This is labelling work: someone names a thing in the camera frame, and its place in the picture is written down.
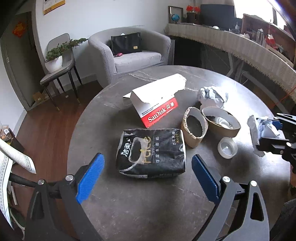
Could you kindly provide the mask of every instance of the silver bolt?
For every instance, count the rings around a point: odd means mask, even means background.
[[[255,186],[257,186],[257,182],[256,182],[256,181],[251,181],[251,185],[252,185],[253,187],[255,187]]]
[[[227,176],[222,177],[222,180],[226,183],[230,182],[230,178]]]
[[[37,183],[38,183],[38,185],[43,185],[44,184],[44,180],[43,179],[40,179]]]
[[[71,174],[66,176],[67,181],[72,181],[73,179],[74,179],[74,177]]]

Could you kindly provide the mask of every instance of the black bag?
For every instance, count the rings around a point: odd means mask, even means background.
[[[142,52],[141,33],[111,36],[111,51],[113,55]]]
[[[135,178],[171,177],[185,172],[182,130],[125,130],[116,156],[116,169]]]

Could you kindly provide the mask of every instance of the gray marble table top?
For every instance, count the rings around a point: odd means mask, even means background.
[[[179,73],[185,90],[175,94],[179,106],[151,129],[180,128],[185,110],[197,103],[203,86],[221,86],[229,93],[225,110],[234,115],[241,130],[233,138],[238,152],[232,159],[217,151],[220,141],[210,131],[195,149],[186,147],[186,172],[175,178],[138,180],[115,169],[115,157],[122,131],[144,128],[131,103],[122,96],[151,81]],[[112,241],[192,240],[205,223],[214,204],[209,202],[192,169],[191,158],[198,153],[222,176],[235,182],[256,180],[266,203],[272,227],[286,201],[290,164],[281,156],[253,153],[247,119],[250,115],[273,117],[267,106],[251,91],[234,80],[205,69],[188,66],[160,66],[137,71],[103,89],[89,103],[76,124],[68,152],[68,173],[76,173],[97,152],[105,157],[105,168],[82,207],[104,238]],[[230,225],[226,221],[225,229]]]

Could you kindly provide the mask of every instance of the chair leg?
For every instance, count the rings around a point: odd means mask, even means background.
[[[48,94],[48,97],[51,99],[52,103],[56,107],[56,109],[59,111],[59,108],[57,107],[57,104],[55,103],[54,99],[52,98],[52,95],[49,93],[47,87],[45,88],[46,93]]]
[[[78,71],[77,71],[77,69],[76,69],[76,66],[75,66],[75,65],[74,65],[74,71],[75,71],[75,73],[76,73],[76,75],[77,75],[77,78],[78,78],[78,80],[79,80],[80,84],[81,84],[81,85],[83,85],[83,84],[82,84],[82,82],[81,82],[80,76],[79,76],[79,74],[78,74]]]
[[[64,90],[64,88],[63,88],[63,86],[62,86],[62,84],[61,84],[61,82],[60,82],[60,80],[59,80],[59,78],[57,78],[57,81],[58,81],[60,87],[62,88],[63,92],[65,92],[65,90]]]
[[[80,103],[79,99],[78,99],[78,94],[77,94],[77,90],[76,90],[76,87],[75,87],[75,84],[74,84],[74,81],[73,81],[73,78],[72,78],[72,74],[71,74],[71,71],[68,72],[68,75],[69,75],[69,79],[71,81],[71,85],[72,85],[72,88],[73,88],[73,91],[74,91],[74,94],[77,98],[77,101],[78,103]]]

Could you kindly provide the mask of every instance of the red door decoration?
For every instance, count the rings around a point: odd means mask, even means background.
[[[26,31],[26,25],[22,22],[18,22],[18,24],[15,26],[12,33],[18,36],[19,38],[21,38],[25,31]]]

